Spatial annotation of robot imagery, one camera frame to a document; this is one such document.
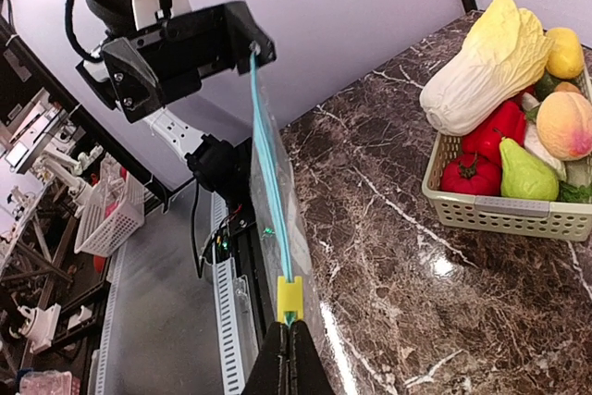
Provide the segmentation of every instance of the plastic basket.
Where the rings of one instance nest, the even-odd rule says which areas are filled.
[[[117,203],[109,204],[107,197],[114,193],[118,194]],[[131,174],[115,183],[99,181],[82,212],[74,253],[111,255],[143,225],[143,203],[144,187]],[[108,208],[115,205],[115,210],[107,215]]]
[[[592,85],[587,69],[576,83],[589,101]],[[592,204],[550,203],[440,191],[444,167],[459,154],[460,137],[438,134],[422,183],[422,191],[436,208],[443,225],[567,241],[585,241],[590,235]],[[586,159],[586,164],[589,181],[592,181],[592,155]]]
[[[80,380],[70,372],[30,372],[19,389],[22,395],[80,395]]]

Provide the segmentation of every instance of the wire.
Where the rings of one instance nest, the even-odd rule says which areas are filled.
[[[197,278],[201,279],[204,275],[205,257],[197,253],[197,241],[195,240],[195,217],[197,216],[197,204],[200,201],[200,183],[195,181],[195,198],[193,199],[193,208],[191,209],[191,251],[193,252],[193,262]]]
[[[70,118],[70,114],[64,115],[62,116],[58,121],[57,124],[55,124],[55,131],[53,133],[50,132],[50,130],[43,130],[41,131],[37,136],[35,136],[34,142],[39,141],[39,138],[41,138],[44,134],[49,134],[51,135],[52,139],[57,135],[57,133],[59,131],[61,131],[61,125],[66,122],[68,119]]]
[[[265,115],[265,106],[259,96],[255,52],[251,53],[251,97],[253,99],[253,145],[261,164],[267,204],[280,250],[281,268],[286,280],[292,283],[294,279],[292,275],[290,243],[288,241],[286,217],[284,216],[284,208],[276,173],[276,154],[271,142],[273,141],[273,137],[269,134],[271,131],[268,122],[269,117]]]
[[[217,232],[218,232],[218,230],[216,229],[212,233],[210,233],[210,236],[208,236],[207,240],[205,240],[205,242],[203,243],[202,256],[205,256],[205,252],[207,252],[207,249],[210,247],[210,245],[214,241],[214,238],[215,238]]]
[[[71,143],[72,139],[74,138],[74,135],[78,131],[79,126],[70,123],[70,125],[66,124],[65,127],[68,127],[71,130],[70,134],[67,138],[62,138],[62,136],[64,135],[64,133],[62,132],[62,134],[59,135],[58,139],[61,143]]]
[[[239,214],[239,212],[242,210],[242,204],[239,205],[239,207],[232,212],[230,215],[226,216],[224,219],[222,219],[220,221],[220,225],[218,226],[218,231],[220,231],[222,229],[222,226],[224,226],[225,224],[227,226],[230,225],[230,223],[234,220],[235,217],[237,217],[237,215]]]
[[[10,24],[10,26],[14,30],[15,29],[15,19],[12,16],[12,0],[6,0],[6,9],[7,9],[7,14],[8,14],[8,23]]]
[[[76,358],[78,358],[78,355],[80,355],[80,351],[82,350],[82,344],[84,343],[84,339],[79,339],[78,342],[76,343],[76,349],[74,351],[74,353],[72,353],[71,355],[67,355],[64,353],[64,356],[72,363],[73,361],[76,360]]]
[[[91,55],[84,48],[82,48],[82,45],[80,45],[78,42],[76,34],[74,33],[74,1],[75,0],[66,0],[66,16],[64,17],[64,21],[66,23],[66,35],[68,37],[68,41],[70,42],[70,45],[72,45],[72,49],[76,52],[76,54],[82,57],[84,60],[93,63],[102,62],[102,57]]]

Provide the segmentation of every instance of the floor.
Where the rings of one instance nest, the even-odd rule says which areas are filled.
[[[221,394],[212,287],[197,278],[190,243],[194,186],[156,210],[122,251],[105,395]],[[209,235],[202,192],[197,240]]]

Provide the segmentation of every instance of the leafy green vegetable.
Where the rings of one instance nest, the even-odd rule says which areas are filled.
[[[549,96],[551,93],[555,91],[555,87],[557,87],[557,85],[559,85],[562,82],[570,82],[571,84],[578,87],[575,80],[562,80],[549,74],[549,72],[545,70],[545,74],[543,75],[543,77],[540,78],[538,82],[535,84],[536,98],[540,102],[543,102],[547,98],[547,96]]]
[[[528,122],[530,122],[531,124],[536,124],[537,123],[538,110],[540,110],[540,105],[537,105],[536,107],[531,108],[530,110],[528,110],[525,113],[526,114],[526,120]]]
[[[558,201],[562,203],[588,204],[590,199],[592,199],[592,184],[576,187],[560,181]]]

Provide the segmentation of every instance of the marble countertop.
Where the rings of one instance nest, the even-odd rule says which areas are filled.
[[[436,133],[419,93],[476,17],[283,133],[339,394],[592,391],[589,243],[445,228],[422,194]],[[592,68],[590,52],[586,61]]]

